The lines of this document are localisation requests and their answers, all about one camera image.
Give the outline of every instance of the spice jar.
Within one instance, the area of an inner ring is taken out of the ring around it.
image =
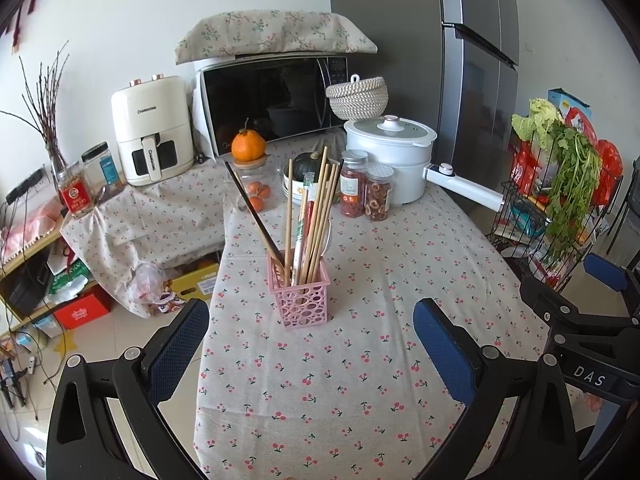
[[[372,222],[386,219],[391,202],[394,169],[386,164],[367,165],[367,183],[364,197],[364,214]]]
[[[93,208],[94,200],[84,180],[79,161],[62,170],[57,179],[60,195],[71,216],[78,218]]]
[[[124,187],[106,142],[87,150],[81,158],[84,177],[98,202],[110,199]]]
[[[364,192],[367,183],[367,152],[344,150],[340,173],[340,213],[357,218],[364,213]]]

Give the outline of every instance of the pink plastic basket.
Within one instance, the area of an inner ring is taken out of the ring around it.
[[[320,281],[283,287],[282,277],[268,257],[267,283],[275,296],[285,328],[319,325],[327,322],[326,287],[331,283],[324,259],[320,258]]]

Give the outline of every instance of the cherry print tablecloth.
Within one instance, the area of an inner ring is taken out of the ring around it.
[[[284,206],[263,215],[275,238],[283,215]],[[516,278],[439,187],[383,222],[336,209],[332,218],[330,321],[291,330],[267,291],[252,220],[226,218],[194,433],[216,478],[401,480],[420,471],[463,409],[415,335],[421,298],[435,298],[480,345],[530,360],[543,349],[547,328],[520,301]],[[512,410],[506,403],[477,470]]]

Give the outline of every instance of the blue gripper pad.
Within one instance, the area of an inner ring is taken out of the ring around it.
[[[159,340],[142,363],[142,367],[147,368],[147,395],[151,405],[171,399],[208,327],[207,303],[190,300],[172,323],[158,333]]]
[[[455,342],[460,327],[453,325],[432,299],[420,300],[414,307],[415,332],[440,374],[449,395],[469,406],[476,394],[474,368]],[[470,342],[471,336],[462,329]]]
[[[587,254],[584,258],[584,270],[616,292],[626,290],[628,281],[620,267],[608,262],[597,254]]]

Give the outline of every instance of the glass jar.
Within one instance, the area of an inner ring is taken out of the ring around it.
[[[340,213],[357,218],[364,213],[364,192],[367,183],[367,152],[344,150],[340,173]]]
[[[278,190],[278,168],[267,157],[251,162],[234,162],[236,173],[257,213],[275,208],[282,199]],[[236,206],[248,211],[244,200],[236,193]]]
[[[122,190],[118,170],[113,163],[109,145],[102,142],[82,154],[84,177],[97,202],[104,202]]]
[[[90,188],[87,185],[80,162],[73,163],[57,175],[60,196],[73,218],[81,217],[94,207]]]
[[[367,164],[367,183],[364,197],[364,214],[372,222],[386,219],[391,192],[394,169],[386,164]]]

